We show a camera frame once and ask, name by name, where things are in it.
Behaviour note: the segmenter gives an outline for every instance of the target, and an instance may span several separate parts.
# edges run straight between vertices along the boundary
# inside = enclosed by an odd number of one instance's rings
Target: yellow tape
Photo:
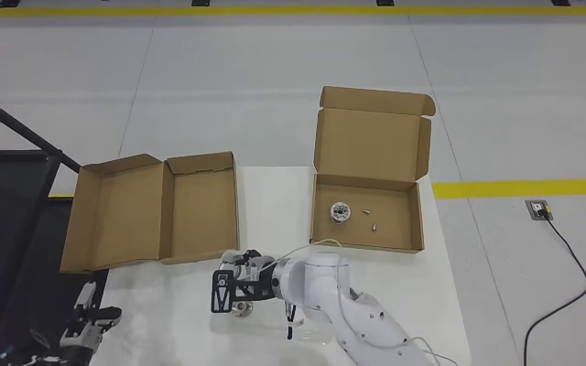
[[[586,179],[433,183],[436,199],[586,195]]]
[[[582,6],[13,7],[0,17],[41,16],[585,16]]]
[[[55,194],[49,194],[49,198],[50,199],[70,199],[73,197],[73,193],[64,193],[64,194],[59,194],[59,193],[55,193]]]

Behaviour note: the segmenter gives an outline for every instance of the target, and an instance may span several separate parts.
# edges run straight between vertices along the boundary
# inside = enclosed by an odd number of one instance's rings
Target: box lid
[[[81,168],[62,272],[157,259],[162,167],[142,154]]]
[[[238,198],[232,152],[167,159],[175,176],[172,245],[164,264],[220,258],[239,248]]]
[[[415,182],[429,170],[435,103],[425,94],[324,87],[314,165],[333,176]]]

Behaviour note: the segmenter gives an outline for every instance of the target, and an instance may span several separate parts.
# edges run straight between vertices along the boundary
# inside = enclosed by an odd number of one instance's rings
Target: floor outlet box
[[[553,220],[553,215],[551,214],[551,209],[549,208],[548,202],[543,199],[527,199],[525,201],[527,205],[527,209],[529,210],[529,216],[534,221],[545,221],[546,219],[543,216],[538,216],[537,212],[541,209],[545,209],[549,214],[549,220]]]

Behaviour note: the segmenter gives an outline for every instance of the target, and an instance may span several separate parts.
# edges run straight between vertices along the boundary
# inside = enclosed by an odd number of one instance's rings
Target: cardboard box
[[[359,248],[422,251],[417,180],[429,169],[431,121],[421,116],[435,114],[433,100],[324,87],[320,107],[310,241],[333,238]],[[341,225],[330,217],[331,205],[339,201],[352,211]]]
[[[237,200],[230,152],[82,167],[60,270],[219,258],[239,248]]]

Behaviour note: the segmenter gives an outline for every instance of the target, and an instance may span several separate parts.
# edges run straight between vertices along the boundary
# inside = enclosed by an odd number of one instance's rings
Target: white floor
[[[323,85],[424,92],[434,181],[580,178],[585,22],[0,18],[0,106],[82,164],[230,149],[241,166],[309,166]],[[0,128],[0,148],[22,147]],[[74,184],[60,171],[53,190]],[[438,201],[474,366],[519,365],[530,323],[584,287],[524,199]],[[586,262],[586,198],[545,199]],[[529,365],[583,365],[584,339],[586,300],[535,330]]]

